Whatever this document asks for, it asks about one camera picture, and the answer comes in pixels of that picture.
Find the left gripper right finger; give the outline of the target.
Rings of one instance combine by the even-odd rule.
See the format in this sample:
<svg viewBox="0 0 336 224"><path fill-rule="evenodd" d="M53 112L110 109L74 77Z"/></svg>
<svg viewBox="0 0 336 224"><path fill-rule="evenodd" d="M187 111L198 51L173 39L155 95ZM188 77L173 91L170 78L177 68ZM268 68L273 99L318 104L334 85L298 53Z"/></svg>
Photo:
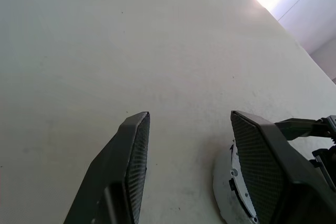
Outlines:
<svg viewBox="0 0 336 224"><path fill-rule="evenodd" d="M336 224L336 168L315 168L275 123L241 111L230 119L260 224Z"/></svg>

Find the silver round motor lid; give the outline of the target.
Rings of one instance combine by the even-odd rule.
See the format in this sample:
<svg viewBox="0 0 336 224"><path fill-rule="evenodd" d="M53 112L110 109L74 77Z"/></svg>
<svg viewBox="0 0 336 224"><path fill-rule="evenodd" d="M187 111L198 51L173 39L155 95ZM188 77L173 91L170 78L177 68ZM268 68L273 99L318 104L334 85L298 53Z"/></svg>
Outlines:
<svg viewBox="0 0 336 224"><path fill-rule="evenodd" d="M235 142L231 146L230 150L231 150L231 169L230 169L231 179L229 180L229 185L231 191L235 192L238 202L241 208L243 209L245 215L249 219L249 221L252 224L260 224L241 172L242 170Z"/></svg>

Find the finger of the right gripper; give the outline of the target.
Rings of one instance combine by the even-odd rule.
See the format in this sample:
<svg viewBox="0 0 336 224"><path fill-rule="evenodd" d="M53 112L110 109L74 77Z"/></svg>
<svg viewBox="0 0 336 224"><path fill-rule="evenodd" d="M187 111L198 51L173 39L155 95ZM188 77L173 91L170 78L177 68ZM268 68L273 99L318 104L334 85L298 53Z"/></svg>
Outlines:
<svg viewBox="0 0 336 224"><path fill-rule="evenodd" d="M291 118L276 122L275 125L288 141L298 137L322 137L322 123L319 120Z"/></svg>

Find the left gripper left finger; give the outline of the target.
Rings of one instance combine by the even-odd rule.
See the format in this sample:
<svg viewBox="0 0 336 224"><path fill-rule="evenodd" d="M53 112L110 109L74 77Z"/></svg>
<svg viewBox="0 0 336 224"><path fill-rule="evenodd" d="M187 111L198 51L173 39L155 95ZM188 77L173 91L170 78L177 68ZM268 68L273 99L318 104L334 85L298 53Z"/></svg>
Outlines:
<svg viewBox="0 0 336 224"><path fill-rule="evenodd" d="M124 120L91 162L64 224L139 223L149 132L149 112Z"/></svg>

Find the silver motor housing with windings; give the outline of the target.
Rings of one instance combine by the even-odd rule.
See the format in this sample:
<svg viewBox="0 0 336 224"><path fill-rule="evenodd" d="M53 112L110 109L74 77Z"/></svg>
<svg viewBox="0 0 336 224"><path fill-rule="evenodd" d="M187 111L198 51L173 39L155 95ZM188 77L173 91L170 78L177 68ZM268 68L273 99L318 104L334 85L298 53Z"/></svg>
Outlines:
<svg viewBox="0 0 336 224"><path fill-rule="evenodd" d="M231 191L231 146L224 149L217 157L213 169L213 192L221 217L227 224L252 224L241 208L236 194Z"/></svg>

